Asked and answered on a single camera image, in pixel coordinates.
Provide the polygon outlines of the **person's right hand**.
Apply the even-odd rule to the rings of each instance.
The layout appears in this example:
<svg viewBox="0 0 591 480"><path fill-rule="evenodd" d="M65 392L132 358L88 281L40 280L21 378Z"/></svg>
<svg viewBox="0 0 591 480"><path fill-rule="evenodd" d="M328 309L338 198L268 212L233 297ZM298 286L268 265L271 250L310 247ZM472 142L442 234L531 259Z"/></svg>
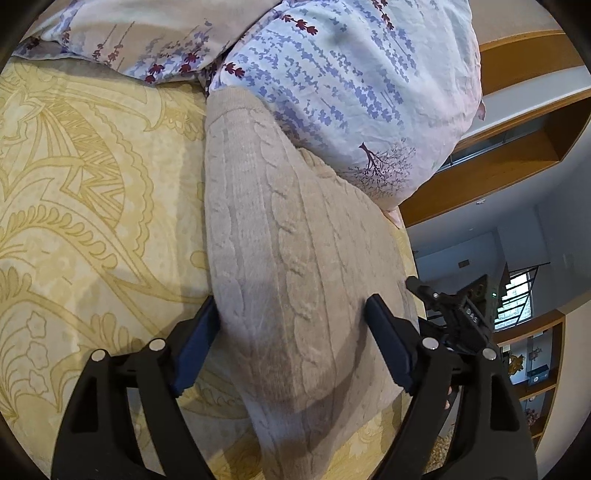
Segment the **person's right hand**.
<svg viewBox="0 0 591 480"><path fill-rule="evenodd" d="M444 410L450 410L454 401L455 390L452 386L448 387Z"/></svg>

